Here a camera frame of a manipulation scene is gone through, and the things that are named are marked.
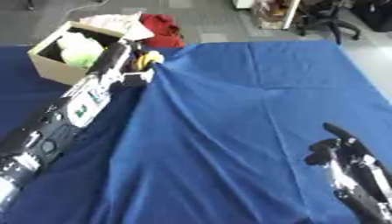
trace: cable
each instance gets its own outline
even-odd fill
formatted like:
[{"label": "cable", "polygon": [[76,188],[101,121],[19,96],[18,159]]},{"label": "cable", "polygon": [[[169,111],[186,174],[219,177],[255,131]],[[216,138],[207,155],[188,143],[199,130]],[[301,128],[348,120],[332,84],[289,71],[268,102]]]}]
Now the cable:
[{"label": "cable", "polygon": [[82,6],[73,8],[71,10],[68,10],[68,11],[66,11],[64,13],[64,17],[60,20],[60,24],[62,25],[65,22],[65,20],[67,19],[67,17],[69,17],[69,15],[71,13],[73,13],[74,11],[79,11],[79,10],[83,10],[83,9],[90,8],[90,7],[101,7],[101,6],[105,5],[105,4],[107,4],[109,1],[110,0],[105,0],[105,1],[103,1],[101,3],[91,3],[91,4],[82,5]]}]

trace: red bag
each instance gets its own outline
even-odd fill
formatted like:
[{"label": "red bag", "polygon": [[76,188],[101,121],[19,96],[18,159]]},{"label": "red bag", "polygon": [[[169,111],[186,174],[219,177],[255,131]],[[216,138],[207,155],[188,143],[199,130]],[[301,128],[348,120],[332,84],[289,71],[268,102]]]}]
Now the red bag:
[{"label": "red bag", "polygon": [[179,27],[171,17],[162,14],[143,14],[140,22],[155,34],[153,38],[143,40],[145,45],[152,47],[184,46]]}]

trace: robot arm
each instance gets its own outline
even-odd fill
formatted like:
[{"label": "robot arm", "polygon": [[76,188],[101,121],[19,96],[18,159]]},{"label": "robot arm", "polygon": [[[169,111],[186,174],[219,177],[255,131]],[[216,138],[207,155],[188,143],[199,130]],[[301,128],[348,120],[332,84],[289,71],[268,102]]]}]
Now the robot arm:
[{"label": "robot arm", "polygon": [[140,45],[123,38],[112,44],[83,79],[0,142],[0,214],[109,104],[114,83],[134,86],[151,81],[151,68],[123,71],[132,53],[140,56]]},{"label": "robot arm", "polygon": [[363,143],[343,129],[325,123],[338,138],[311,145],[308,165],[323,165],[334,195],[361,223],[392,223],[392,178]]}]

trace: black chair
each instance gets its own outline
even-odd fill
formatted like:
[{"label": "black chair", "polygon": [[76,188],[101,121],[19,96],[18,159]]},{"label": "black chair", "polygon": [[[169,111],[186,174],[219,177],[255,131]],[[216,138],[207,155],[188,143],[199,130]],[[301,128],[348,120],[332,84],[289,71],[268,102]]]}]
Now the black chair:
[{"label": "black chair", "polygon": [[309,7],[301,3],[299,11],[303,15],[303,24],[297,27],[300,35],[306,36],[306,31],[321,25],[326,25],[331,29],[338,45],[341,44],[340,28],[354,31],[353,39],[360,39],[361,30],[358,27],[339,19],[340,9],[343,7],[343,3],[344,0],[325,0]]}]

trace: cardboard box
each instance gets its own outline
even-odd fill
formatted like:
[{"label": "cardboard box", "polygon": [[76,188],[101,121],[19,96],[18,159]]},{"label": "cardboard box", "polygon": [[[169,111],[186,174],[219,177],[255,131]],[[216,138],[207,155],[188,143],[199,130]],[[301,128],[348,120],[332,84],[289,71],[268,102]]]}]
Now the cardboard box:
[{"label": "cardboard box", "polygon": [[86,70],[69,66],[62,60],[57,39],[65,32],[81,32],[87,38],[93,38],[98,41],[103,47],[109,46],[123,36],[120,32],[76,22],[67,22],[28,52],[41,77],[67,85],[73,85],[79,81],[85,76]]}]

